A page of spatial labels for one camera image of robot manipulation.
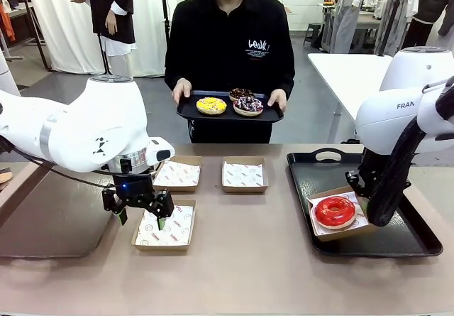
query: person holding tray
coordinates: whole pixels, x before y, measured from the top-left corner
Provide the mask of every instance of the person holding tray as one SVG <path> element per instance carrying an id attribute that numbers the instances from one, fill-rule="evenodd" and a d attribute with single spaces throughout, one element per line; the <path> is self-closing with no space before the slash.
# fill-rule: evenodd
<path id="1" fill-rule="evenodd" d="M 186 0 L 178 4 L 165 61 L 176 104 L 192 90 L 265 94 L 282 111 L 294 86 L 287 14 L 277 0 Z M 192 143 L 269 143 L 272 124 L 188 122 Z"/>

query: orange cloth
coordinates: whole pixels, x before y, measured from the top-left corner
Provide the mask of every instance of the orange cloth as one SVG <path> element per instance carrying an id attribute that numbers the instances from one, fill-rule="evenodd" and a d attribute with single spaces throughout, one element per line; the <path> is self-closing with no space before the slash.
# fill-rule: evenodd
<path id="1" fill-rule="evenodd" d="M 5 13 L 3 4 L 0 4 L 0 16 L 1 16 L 1 22 L 3 24 L 3 27 L 6 30 L 6 35 L 8 36 L 9 40 L 15 41 L 16 37 L 14 35 L 13 26 L 11 25 L 11 19 L 9 18 L 9 15 L 7 13 Z"/>

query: white backdrop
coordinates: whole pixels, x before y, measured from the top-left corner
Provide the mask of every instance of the white backdrop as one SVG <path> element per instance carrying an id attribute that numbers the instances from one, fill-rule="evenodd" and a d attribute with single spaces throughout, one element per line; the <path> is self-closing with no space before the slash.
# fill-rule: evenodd
<path id="1" fill-rule="evenodd" d="M 32 0 L 50 51 L 52 68 L 72 73 L 104 71 L 98 38 L 86 4 L 70 0 Z M 170 16 L 177 0 L 167 0 Z M 162 0 L 134 0 L 137 50 L 133 51 L 135 76 L 162 75 L 166 52 Z"/>

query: black robe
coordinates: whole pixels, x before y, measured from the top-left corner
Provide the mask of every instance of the black robe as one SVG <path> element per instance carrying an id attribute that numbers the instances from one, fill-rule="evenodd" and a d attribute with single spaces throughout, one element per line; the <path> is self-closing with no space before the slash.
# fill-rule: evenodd
<path id="1" fill-rule="evenodd" d="M 113 2 L 116 2 L 124 11 L 128 13 L 125 16 L 116 15 L 116 24 L 118 32 L 114 35 L 109 34 L 106 28 L 107 13 L 111 9 Z M 92 8 L 93 32 L 111 40 L 121 41 L 125 44 L 134 44 L 134 26 L 133 0 L 90 0 Z"/>

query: donut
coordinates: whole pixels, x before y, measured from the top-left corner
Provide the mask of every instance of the donut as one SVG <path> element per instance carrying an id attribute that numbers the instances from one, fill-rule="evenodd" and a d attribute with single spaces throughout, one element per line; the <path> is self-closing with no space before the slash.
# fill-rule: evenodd
<path id="1" fill-rule="evenodd" d="M 326 229 L 343 229 L 356 219 L 356 208 L 344 197 L 327 197 L 315 207 L 317 222 Z"/>
<path id="2" fill-rule="evenodd" d="M 252 97 L 243 97 L 233 103 L 233 108 L 237 114 L 243 116 L 258 116 L 263 112 L 263 103 Z"/>
<path id="3" fill-rule="evenodd" d="M 205 97 L 197 101 L 196 107 L 202 114 L 220 115 L 227 109 L 227 104 L 219 98 Z"/>
<path id="4" fill-rule="evenodd" d="M 252 91 L 247 90 L 247 89 L 233 89 L 232 91 L 230 91 L 229 97 L 232 102 L 236 102 L 240 98 L 243 98 L 243 97 L 255 98 L 255 95 L 253 94 Z"/>

